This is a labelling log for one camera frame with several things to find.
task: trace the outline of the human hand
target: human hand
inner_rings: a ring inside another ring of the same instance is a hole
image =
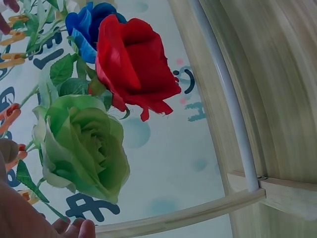
[[[2,238],[93,238],[95,225],[92,221],[58,219],[50,225],[14,189],[6,184],[5,164],[18,155],[18,145],[11,140],[0,139],[0,237]]]
[[[16,0],[3,0],[4,5],[10,7],[14,12],[18,12],[20,10],[19,4]],[[2,14],[0,13],[0,30],[5,34],[9,34],[11,31],[11,27],[7,24]]]

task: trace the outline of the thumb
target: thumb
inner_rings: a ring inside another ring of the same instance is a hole
[[[0,138],[0,180],[6,181],[5,164],[12,162],[19,153],[19,146],[12,140]]]

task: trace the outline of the finger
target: finger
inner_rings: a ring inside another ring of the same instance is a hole
[[[4,0],[4,5],[9,6],[14,12],[18,12],[20,10],[19,4],[16,0]]]
[[[0,151],[6,164],[16,159],[19,153],[19,145],[7,138],[0,138]]]
[[[85,220],[81,225],[78,238],[96,237],[95,224],[93,221]]]
[[[57,231],[58,234],[63,234],[70,223],[70,219],[66,218],[67,221],[64,221],[62,218],[59,218],[56,222],[54,222],[52,224],[52,226],[54,227],[54,229]]]
[[[11,27],[9,27],[9,25],[7,24],[7,22],[5,21],[5,19],[3,18],[2,14],[0,14],[0,30],[5,34],[9,34],[9,32],[11,31]]]
[[[83,218],[77,218],[73,224],[70,225],[68,230],[65,232],[64,237],[65,238],[77,238],[80,232],[80,227],[83,224],[85,219]]]

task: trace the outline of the rose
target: rose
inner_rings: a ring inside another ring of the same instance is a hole
[[[33,112],[38,119],[33,141],[47,182],[116,203],[130,170],[122,126],[103,103],[90,95],[67,95]]]
[[[101,22],[99,31],[96,71],[113,94],[113,106],[124,111],[126,103],[138,105],[143,121],[149,118],[149,109],[173,112],[163,100],[181,89],[167,65],[159,34],[140,19],[121,24],[113,15]]]
[[[111,14],[116,16],[119,22],[126,23],[124,16],[117,13],[114,6],[107,2],[102,2],[95,7],[93,2],[89,2],[78,14],[71,12],[66,16],[65,24],[68,34],[74,38],[79,54],[85,62],[95,63],[99,25]]]

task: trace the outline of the white pipe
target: white pipe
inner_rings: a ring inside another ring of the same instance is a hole
[[[188,2],[191,4],[198,19],[198,22],[200,23],[206,43],[209,46],[213,61],[219,74],[221,85],[223,87],[224,95],[226,97],[233,121],[233,127],[237,136],[244,173],[246,175],[246,180],[248,184],[248,190],[250,192],[256,191],[259,189],[259,182],[256,174],[251,146],[247,135],[246,126],[242,117],[241,108],[229,75],[228,68],[224,61],[212,27],[199,0],[189,0]]]

